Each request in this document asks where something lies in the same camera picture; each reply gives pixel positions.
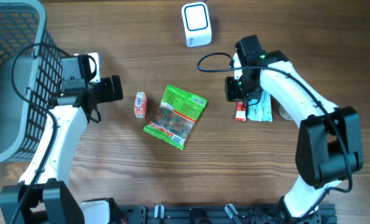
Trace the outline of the teal white wipes packet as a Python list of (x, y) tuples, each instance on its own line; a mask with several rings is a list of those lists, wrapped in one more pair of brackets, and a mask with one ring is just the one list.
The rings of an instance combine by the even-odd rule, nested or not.
[(270, 93), (264, 90), (259, 102), (257, 102), (257, 100), (251, 100), (249, 102), (247, 111), (247, 118), (249, 120), (272, 122), (272, 104)]

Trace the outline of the red stick sachet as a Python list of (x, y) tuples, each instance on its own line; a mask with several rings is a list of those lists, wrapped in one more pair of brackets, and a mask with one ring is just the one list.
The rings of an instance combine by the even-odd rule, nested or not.
[(246, 121), (247, 120), (246, 107), (241, 101), (238, 101), (236, 103), (235, 120), (236, 121)]

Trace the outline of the small red orange box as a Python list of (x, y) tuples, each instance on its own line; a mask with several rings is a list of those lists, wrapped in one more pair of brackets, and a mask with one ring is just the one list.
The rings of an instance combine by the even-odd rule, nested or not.
[(135, 113), (136, 118), (145, 119), (146, 105), (147, 105), (147, 99), (146, 99), (145, 92), (143, 91), (138, 92), (135, 97), (135, 105), (134, 105), (134, 113)]

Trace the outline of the green lid jar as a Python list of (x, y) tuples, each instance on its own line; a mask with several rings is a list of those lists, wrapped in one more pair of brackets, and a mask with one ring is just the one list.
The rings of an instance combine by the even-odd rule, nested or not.
[(282, 105), (280, 105), (279, 107), (279, 114), (283, 119), (288, 120), (288, 121), (293, 121), (292, 116)]

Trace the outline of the green gummy candy bag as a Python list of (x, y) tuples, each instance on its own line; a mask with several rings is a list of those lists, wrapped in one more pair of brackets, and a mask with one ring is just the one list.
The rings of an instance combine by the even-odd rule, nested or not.
[(182, 150), (206, 106), (205, 98), (168, 85), (154, 119), (143, 131)]

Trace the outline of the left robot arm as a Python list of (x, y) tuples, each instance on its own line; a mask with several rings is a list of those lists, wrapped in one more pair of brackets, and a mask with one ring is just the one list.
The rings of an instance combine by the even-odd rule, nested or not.
[(75, 150), (99, 103), (123, 98), (120, 77), (100, 76), (99, 54), (63, 60), (63, 88), (52, 96), (42, 138), (18, 184), (5, 186), (0, 208), (6, 223), (121, 223), (126, 217), (112, 198), (77, 203), (69, 174)]

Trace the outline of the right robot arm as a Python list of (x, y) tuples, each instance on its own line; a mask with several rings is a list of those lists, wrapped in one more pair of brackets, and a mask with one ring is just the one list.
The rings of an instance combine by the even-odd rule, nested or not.
[(338, 184), (348, 181), (363, 167), (361, 127), (357, 111), (340, 108), (322, 97), (296, 72), (279, 50), (266, 52), (258, 37), (251, 35), (235, 44), (230, 69), (239, 77), (227, 77), (228, 101), (259, 100), (270, 93), (298, 126), (295, 164), (299, 176), (280, 200), (278, 221), (298, 223), (312, 217), (319, 203)]

